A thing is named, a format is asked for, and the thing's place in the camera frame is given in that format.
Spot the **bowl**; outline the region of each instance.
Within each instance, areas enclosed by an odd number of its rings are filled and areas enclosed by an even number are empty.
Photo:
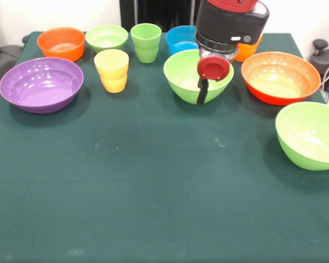
[[[289,105],[314,94],[321,83],[317,69],[306,60],[282,52],[262,52],[241,67],[250,92],[272,105]]]
[[[16,65],[0,81],[5,100],[31,113],[53,113],[66,107],[83,84],[83,72],[61,58],[32,59]]]
[[[195,26],[177,26],[169,30],[166,34],[166,41],[171,55],[175,53],[198,49],[195,41]]]
[[[329,170],[328,105],[288,105],[278,113],[275,123],[280,145],[294,164],[306,170]]]
[[[94,27],[86,34],[86,41],[98,53],[107,49],[122,49],[128,39],[128,32],[116,25]]]
[[[173,91],[184,101],[196,104],[200,89],[197,87],[199,75],[197,63],[200,60],[198,50],[186,50],[169,57],[163,66],[164,75]],[[216,98],[228,86],[234,76],[230,64],[229,74],[221,81],[208,81],[208,93],[205,103]]]
[[[77,61],[84,53],[84,33],[71,27],[54,28],[43,32],[37,39],[46,57]]]

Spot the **black cabinet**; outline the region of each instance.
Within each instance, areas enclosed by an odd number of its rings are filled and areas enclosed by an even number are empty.
[[[135,24],[153,23],[167,32],[192,25],[199,4],[200,0],[120,0],[122,26],[130,30]]]

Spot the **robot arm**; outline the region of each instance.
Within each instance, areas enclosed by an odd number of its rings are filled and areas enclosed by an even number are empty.
[[[209,79],[228,75],[237,45],[257,43],[268,17],[268,8],[258,0],[201,0],[195,33],[201,57],[198,104],[205,101]]]

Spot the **orange object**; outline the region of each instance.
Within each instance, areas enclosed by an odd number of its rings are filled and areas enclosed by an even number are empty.
[[[77,61],[84,53],[85,36],[82,31],[71,27],[54,28],[43,32],[37,44],[44,56]]]
[[[239,43],[238,44],[239,51],[237,56],[235,57],[236,61],[244,62],[250,56],[253,56],[256,53],[259,44],[261,43],[262,37],[263,37],[263,33],[259,36],[259,39],[255,45]]]
[[[272,105],[288,105],[314,94],[321,83],[317,69],[306,60],[282,52],[262,52],[241,67],[250,92]]]

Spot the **light green bowl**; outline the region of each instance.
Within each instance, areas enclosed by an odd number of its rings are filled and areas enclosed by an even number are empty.
[[[86,34],[86,41],[96,53],[107,49],[122,49],[127,39],[127,30],[116,25],[97,26]]]
[[[329,170],[329,106],[299,102],[283,108],[276,117],[282,149],[297,166]]]
[[[199,75],[197,63],[200,60],[198,50],[178,52],[167,59],[163,71],[173,91],[184,101],[196,104],[200,89],[197,87]],[[229,74],[221,81],[209,81],[205,103],[216,98],[228,86],[234,76],[230,65]]]

